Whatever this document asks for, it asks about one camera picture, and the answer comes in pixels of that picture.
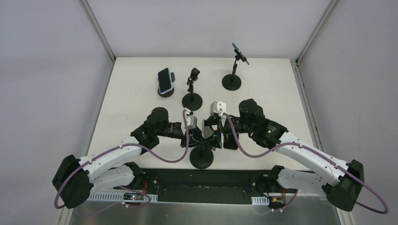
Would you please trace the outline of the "black phone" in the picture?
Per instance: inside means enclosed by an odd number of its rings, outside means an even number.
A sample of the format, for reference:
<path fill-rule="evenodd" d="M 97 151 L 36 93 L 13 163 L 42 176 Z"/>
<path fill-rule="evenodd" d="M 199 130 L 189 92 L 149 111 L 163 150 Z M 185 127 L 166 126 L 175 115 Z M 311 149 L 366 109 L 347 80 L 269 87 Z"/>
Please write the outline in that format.
<path fill-rule="evenodd" d="M 232 135 L 227 135 L 223 137 L 223 148 L 228 150 L 237 150 L 238 145 L 235 140 L 235 137 Z"/>
<path fill-rule="evenodd" d="M 212 137 L 214 134 L 214 130 L 212 128 L 212 126 L 206 121 L 203 120 L 202 121 L 202 129 L 201 129 L 201 135 L 203 137 L 203 139 L 207 139 Z"/>

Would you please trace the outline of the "black round-base phone stand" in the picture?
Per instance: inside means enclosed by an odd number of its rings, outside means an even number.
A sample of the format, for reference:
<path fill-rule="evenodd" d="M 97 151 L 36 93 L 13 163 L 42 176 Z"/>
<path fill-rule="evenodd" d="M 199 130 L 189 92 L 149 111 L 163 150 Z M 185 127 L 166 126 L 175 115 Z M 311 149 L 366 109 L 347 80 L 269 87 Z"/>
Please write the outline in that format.
<path fill-rule="evenodd" d="M 193 87 L 193 84 L 195 81 L 197 81 L 199 74 L 200 71 L 197 68 L 194 67 L 191 70 L 190 76 L 187 79 L 188 94 L 186 94 L 182 99 L 183 107 L 191 111 L 198 110 L 203 104 L 202 97 L 199 94 L 194 93 L 194 87 Z"/>

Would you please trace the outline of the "teal phone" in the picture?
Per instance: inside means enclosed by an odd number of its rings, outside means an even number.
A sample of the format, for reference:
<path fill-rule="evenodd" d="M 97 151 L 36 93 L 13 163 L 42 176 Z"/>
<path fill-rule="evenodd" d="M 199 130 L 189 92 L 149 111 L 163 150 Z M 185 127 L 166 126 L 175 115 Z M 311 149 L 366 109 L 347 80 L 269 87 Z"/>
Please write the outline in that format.
<path fill-rule="evenodd" d="M 243 63 L 246 63 L 247 65 L 250 65 L 248 62 L 247 58 L 244 56 L 244 54 L 241 52 L 241 50 L 236 46 L 235 43 L 232 43 L 232 46 L 234 48 L 234 52 L 236 54 L 235 58 L 237 61 L 242 61 Z"/>

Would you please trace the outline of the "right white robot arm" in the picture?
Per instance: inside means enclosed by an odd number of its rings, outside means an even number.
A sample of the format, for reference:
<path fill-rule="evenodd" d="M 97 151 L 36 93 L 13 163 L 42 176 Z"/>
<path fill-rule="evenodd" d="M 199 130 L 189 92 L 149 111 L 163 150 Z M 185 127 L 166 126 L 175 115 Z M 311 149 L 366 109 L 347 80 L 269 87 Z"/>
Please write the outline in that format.
<path fill-rule="evenodd" d="M 267 178 L 267 188 L 278 192 L 282 188 L 298 189 L 324 196 L 335 207 L 352 211 L 364 182 L 364 166 L 333 157 L 312 147 L 285 126 L 266 118 L 263 108 L 254 99 L 238 105 L 239 116 L 226 113 L 224 102 L 213 102 L 210 116 L 202 121 L 203 133 L 213 127 L 224 137 L 223 148 L 240 150 L 249 158 L 260 158 L 271 152 L 285 155 L 310 170 L 299 172 L 285 166 L 274 166 Z"/>

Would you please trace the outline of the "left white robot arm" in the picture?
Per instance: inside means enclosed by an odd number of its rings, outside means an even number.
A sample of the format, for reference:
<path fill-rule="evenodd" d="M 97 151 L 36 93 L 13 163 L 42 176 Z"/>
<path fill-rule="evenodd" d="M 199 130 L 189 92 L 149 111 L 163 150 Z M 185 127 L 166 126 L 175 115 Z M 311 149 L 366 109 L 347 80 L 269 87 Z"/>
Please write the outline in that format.
<path fill-rule="evenodd" d="M 157 107 L 141 126 L 110 149 L 81 158 L 65 157 L 52 180 L 57 191 L 54 207 L 72 209 L 84 203 L 91 194 L 117 186 L 139 189 L 143 177 L 135 162 L 147 152 L 166 163 L 182 161 L 190 147 L 190 133 L 197 128 L 197 118 L 191 110 L 183 109 L 182 118 L 182 122 L 170 122 L 168 111 Z M 183 155 L 168 160 L 154 153 L 153 148 L 160 143 L 159 136 L 181 139 L 185 148 Z"/>

